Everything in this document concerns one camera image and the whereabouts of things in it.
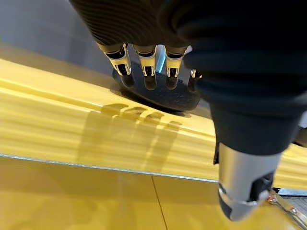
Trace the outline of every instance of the robotic arm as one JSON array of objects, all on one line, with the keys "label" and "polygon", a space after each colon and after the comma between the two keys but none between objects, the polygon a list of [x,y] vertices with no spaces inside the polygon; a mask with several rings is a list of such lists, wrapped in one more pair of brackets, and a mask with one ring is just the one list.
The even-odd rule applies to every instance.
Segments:
[{"label": "robotic arm", "polygon": [[[135,83],[133,44],[148,90],[156,45],[166,51],[166,86],[182,59],[189,88],[209,102],[216,131],[219,198],[233,221],[269,195],[282,152],[307,110],[307,14],[273,0],[70,0],[126,87]],[[184,56],[187,46],[192,51]]]}]

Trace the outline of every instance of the yellow table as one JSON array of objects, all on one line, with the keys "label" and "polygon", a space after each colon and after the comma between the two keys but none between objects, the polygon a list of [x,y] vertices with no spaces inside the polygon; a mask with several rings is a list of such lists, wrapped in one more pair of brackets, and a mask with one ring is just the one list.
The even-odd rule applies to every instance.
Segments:
[{"label": "yellow table", "polygon": [[217,185],[0,157],[0,230],[294,230],[278,208],[230,222]]},{"label": "yellow table", "polygon": [[[103,74],[0,48],[4,155],[217,180],[212,120],[161,112],[124,98]],[[274,185],[307,189],[307,149],[285,151]]]}]

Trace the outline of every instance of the black rubber cover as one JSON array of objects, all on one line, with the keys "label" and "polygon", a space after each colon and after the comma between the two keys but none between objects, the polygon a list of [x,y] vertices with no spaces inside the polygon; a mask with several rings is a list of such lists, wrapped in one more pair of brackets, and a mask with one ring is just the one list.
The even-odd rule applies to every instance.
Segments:
[{"label": "black rubber cover", "polygon": [[159,0],[70,0],[95,41],[113,46],[130,43],[138,46],[188,43],[157,23]]},{"label": "black rubber cover", "polygon": [[193,48],[184,63],[203,76],[195,88],[210,104],[217,147],[255,155],[285,150],[307,110],[304,3],[160,2],[160,26]]},{"label": "black rubber cover", "polygon": [[166,87],[165,81],[167,76],[156,73],[157,86],[154,90],[147,90],[144,85],[144,76],[140,65],[132,62],[131,68],[135,82],[132,87],[127,88],[123,85],[117,71],[113,71],[112,76],[124,90],[130,91],[138,97],[156,105],[158,108],[171,111],[189,111],[193,110],[199,100],[200,96],[197,92],[189,92],[187,85],[183,84],[182,80],[178,80],[177,86],[174,90],[169,90]]}]

